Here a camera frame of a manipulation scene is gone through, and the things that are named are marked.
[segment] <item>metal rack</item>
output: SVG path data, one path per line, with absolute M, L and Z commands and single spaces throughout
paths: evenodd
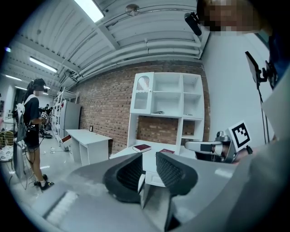
M 60 92 L 53 101 L 53 114 L 52 114 L 52 131 L 55 139 L 60 145 L 61 138 L 59 137 L 59 123 L 60 123 L 60 115 L 62 110 L 62 104 L 65 101 L 71 102 L 72 99 L 75 99 L 75 103 L 77 103 L 79 93 L 73 93 L 63 88 L 63 91 Z

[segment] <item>blue shirt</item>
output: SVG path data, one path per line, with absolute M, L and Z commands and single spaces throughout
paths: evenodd
M 269 48 L 270 61 L 273 62 L 277 71 L 278 83 L 284 76 L 284 73 L 290 64 L 289 47 L 286 47 L 285 42 L 282 40 L 279 34 L 274 32 L 273 35 L 269 37 Z

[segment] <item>brick wall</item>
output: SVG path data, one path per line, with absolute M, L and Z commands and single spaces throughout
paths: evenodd
M 88 130 L 90 125 L 93 125 L 94 132 L 111 137 L 113 154 L 124 149 L 127 144 L 135 74 L 145 72 L 201 75 L 205 106 L 203 140 L 208 141 L 210 126 L 208 84 L 203 65 L 194 62 L 155 61 L 132 64 L 102 73 L 78 84 L 72 91 L 80 92 L 79 104 L 82 106 L 80 129 Z M 177 122 L 176 119 L 139 117 L 137 138 L 175 144 Z M 193 126 L 189 126 L 188 133 L 191 130 L 193 130 Z

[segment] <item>wall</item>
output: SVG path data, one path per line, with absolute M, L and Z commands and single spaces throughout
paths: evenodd
M 1 100 L 4 101 L 4 116 L 6 113 L 13 109 L 14 98 L 16 89 L 13 81 L 8 78 L 1 77 L 0 79 L 0 93 L 2 95 Z
M 204 140 L 208 140 L 210 123 L 208 85 L 202 64 L 193 62 L 158 61 L 128 65 L 78 84 L 71 91 L 80 92 L 79 104 L 82 106 L 80 128 L 88 130 L 89 126 L 93 125 L 94 132 L 113 138 L 113 154 L 126 148 L 134 78 L 136 73 L 145 72 L 195 73 L 202 76 L 205 104 Z M 141 133 L 141 128 L 148 130 Z M 172 119 L 140 117 L 137 138 L 175 143 L 176 130 L 177 123 Z
M 216 133 L 245 120 L 252 146 L 264 144 L 259 94 L 245 52 L 249 51 L 262 69 L 269 51 L 254 35 L 211 36 L 202 56 L 211 105 L 209 139 Z M 269 83 L 260 86 L 263 100 L 271 94 Z M 270 139 L 273 130 L 270 126 Z
M 46 95 L 40 94 L 37 98 L 39 100 L 39 107 L 45 108 L 46 104 L 49 104 L 49 107 L 53 106 L 53 98 L 52 97 L 48 97 Z

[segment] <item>drawer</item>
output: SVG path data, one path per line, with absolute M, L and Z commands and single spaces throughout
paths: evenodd
M 165 187 L 157 173 L 146 172 L 145 183 L 155 186 Z

